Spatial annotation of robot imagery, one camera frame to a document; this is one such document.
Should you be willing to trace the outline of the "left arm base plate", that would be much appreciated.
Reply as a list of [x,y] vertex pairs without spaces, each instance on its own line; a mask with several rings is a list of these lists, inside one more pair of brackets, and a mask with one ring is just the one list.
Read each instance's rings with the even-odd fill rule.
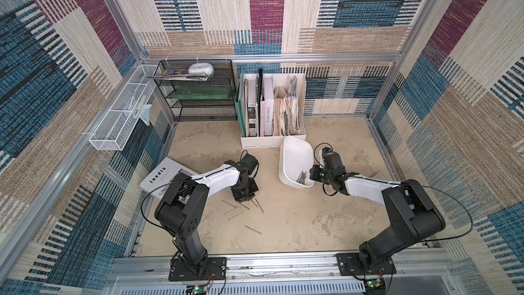
[[170,262],[168,280],[179,281],[222,281],[226,279],[227,258],[208,257],[197,265],[192,265],[180,256]]

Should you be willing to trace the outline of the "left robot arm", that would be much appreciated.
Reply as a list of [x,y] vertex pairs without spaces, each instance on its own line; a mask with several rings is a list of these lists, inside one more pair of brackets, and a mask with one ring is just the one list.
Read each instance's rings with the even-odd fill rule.
[[259,161],[246,153],[239,161],[227,161],[211,172],[181,173],[170,182],[154,216],[173,236],[177,260],[193,273],[200,274],[207,266],[207,250],[197,231],[207,199],[229,188],[237,203],[251,201],[259,190],[255,182],[258,168]]

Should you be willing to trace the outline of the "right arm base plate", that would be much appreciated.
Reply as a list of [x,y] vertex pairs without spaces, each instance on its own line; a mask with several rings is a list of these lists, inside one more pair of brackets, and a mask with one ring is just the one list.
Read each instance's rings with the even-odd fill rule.
[[341,276],[394,275],[397,269],[391,258],[376,261],[358,251],[337,253],[335,255]]

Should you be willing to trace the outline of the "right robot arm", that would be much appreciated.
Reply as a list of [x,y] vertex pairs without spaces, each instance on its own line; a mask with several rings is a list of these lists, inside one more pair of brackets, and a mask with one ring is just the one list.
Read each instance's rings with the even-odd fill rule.
[[321,162],[313,165],[310,175],[311,180],[330,185],[336,194],[367,199],[386,208],[390,226],[359,246],[357,263],[365,272],[446,227],[444,217],[419,182],[386,182],[347,172],[331,147],[321,149]]

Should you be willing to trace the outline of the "white plastic storage box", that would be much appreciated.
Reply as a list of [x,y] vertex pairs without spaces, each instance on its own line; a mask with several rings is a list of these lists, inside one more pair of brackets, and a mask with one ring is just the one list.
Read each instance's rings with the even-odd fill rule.
[[[286,136],[281,144],[278,177],[292,188],[311,188],[315,181],[310,179],[310,169],[314,165],[313,148],[298,136]],[[305,184],[296,182],[301,172],[307,173]]]

